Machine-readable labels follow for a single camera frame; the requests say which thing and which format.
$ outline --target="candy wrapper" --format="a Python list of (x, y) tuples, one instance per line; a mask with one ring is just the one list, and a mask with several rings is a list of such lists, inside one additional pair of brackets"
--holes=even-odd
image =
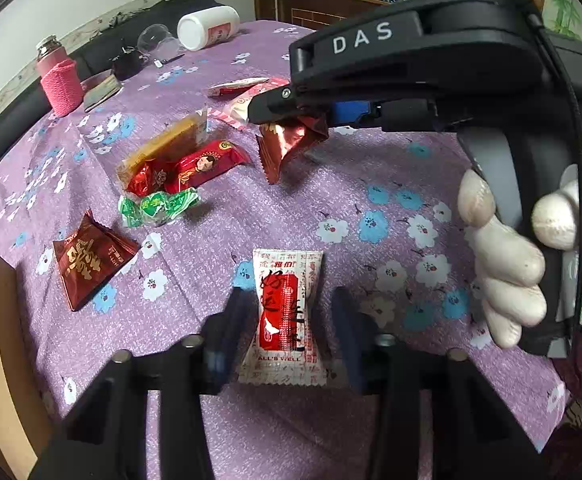
[(247, 124), (249, 103), (254, 95), (261, 94), (268, 90), (273, 90), (279, 86), (289, 84), (287, 79), (281, 77), (272, 77), (266, 83), (260, 83), (252, 86), (244, 93), (238, 95), (235, 99), (229, 101), (221, 110), (224, 115), (217, 115), (220, 120), (231, 124), (234, 128), (241, 130)]
[(138, 251), (138, 245), (98, 224), (89, 209), (71, 236), (53, 242), (69, 308), (78, 311), (117, 269)]
[(326, 384), (309, 326), (321, 264), (322, 251), (253, 251), (260, 319), (240, 368), (241, 383)]
[(241, 92), (254, 85), (266, 83), (268, 81), (268, 77), (247, 77), (246, 79), (238, 79), (238, 81), (220, 83), (219, 85), (213, 85), (212, 87), (208, 88), (207, 95), (209, 97), (220, 97), (226, 94)]
[(256, 136), (260, 162), (269, 184), (280, 179), (280, 166), (284, 160), (300, 155), (308, 148), (329, 137), (324, 119), (298, 117), (280, 124), (261, 124), (261, 136)]
[(227, 140), (213, 140), (201, 150), (180, 160), (171, 171), (164, 189), (173, 194), (189, 187), (198, 187), (229, 171), (236, 164), (250, 161), (249, 156), (239, 146)]
[(126, 186), (126, 190), (139, 197), (161, 190), (176, 162), (154, 158), (147, 160)]
[(151, 193), (140, 200), (139, 204), (125, 196), (120, 196), (117, 210), (122, 214), (124, 227), (158, 226), (175, 220), (199, 199), (200, 195), (192, 187), (173, 195), (164, 191)]
[(193, 112), (172, 124), (127, 156), (116, 168), (117, 176), (122, 184), (121, 189), (127, 188), (133, 177), (142, 170), (146, 161), (159, 159), (164, 162), (177, 162), (183, 156), (195, 152), (209, 142), (209, 136), (206, 108)]

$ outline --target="white plastic bottle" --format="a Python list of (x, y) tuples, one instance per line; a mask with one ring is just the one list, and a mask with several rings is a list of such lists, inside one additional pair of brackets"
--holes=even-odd
[(239, 27), (240, 17), (233, 7), (211, 7), (182, 16), (178, 22), (178, 40), (188, 50), (200, 50), (227, 40)]

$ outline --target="blue component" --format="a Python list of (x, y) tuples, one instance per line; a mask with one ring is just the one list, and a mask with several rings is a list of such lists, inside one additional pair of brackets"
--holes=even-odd
[(370, 111), (371, 103), (369, 101), (341, 101), (334, 103), (331, 107), (331, 124), (340, 126), (341, 124), (355, 123)]

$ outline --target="purple tablecloth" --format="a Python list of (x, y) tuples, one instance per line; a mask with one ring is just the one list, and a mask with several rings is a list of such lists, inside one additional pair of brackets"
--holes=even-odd
[[(453, 135), (337, 128), (269, 186), (257, 130), (211, 121), (253, 165), (201, 186), (203, 204), (172, 224), (120, 227), (119, 161), (187, 113), (217, 107), (208, 86), (287, 75), (287, 47), (307, 32), (246, 23), (228, 43), (145, 68), (90, 114), (42, 118), (0, 162), (0, 255), (17, 270), (30, 359), (50, 412), (66, 415), (117, 349), (165, 349), (221, 310), (232, 283), (255, 287), (254, 248), (324, 250), (317, 308), (336, 357), (328, 298), (346, 285), (384, 330), (415, 348), (468, 351), (542, 448), (562, 417), (564, 385), (547, 360), (501, 351), (483, 325), (471, 323), (480, 291), (456, 211), (468, 161)], [(94, 300), (70, 312), (52, 240), (74, 230), (89, 207), (142, 250)], [(149, 400), (148, 470), (158, 478), (157, 398)], [(220, 396), (204, 397), (202, 407), (218, 478), (363, 477), (373, 398), (337, 388), (230, 384)], [(423, 474), (430, 466), (427, 456)]]

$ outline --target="white glove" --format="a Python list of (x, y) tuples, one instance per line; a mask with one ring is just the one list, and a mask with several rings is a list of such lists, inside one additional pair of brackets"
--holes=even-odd
[[(517, 345), (522, 326), (537, 325), (546, 314), (538, 283), (545, 272), (542, 252), (527, 238), (500, 223), (488, 184), (472, 170), (460, 183), (460, 216), (474, 227), (476, 276), (484, 293), (482, 309), (494, 342), (501, 348)], [(575, 247), (578, 183), (542, 197), (531, 216), (534, 233), (547, 247)]]

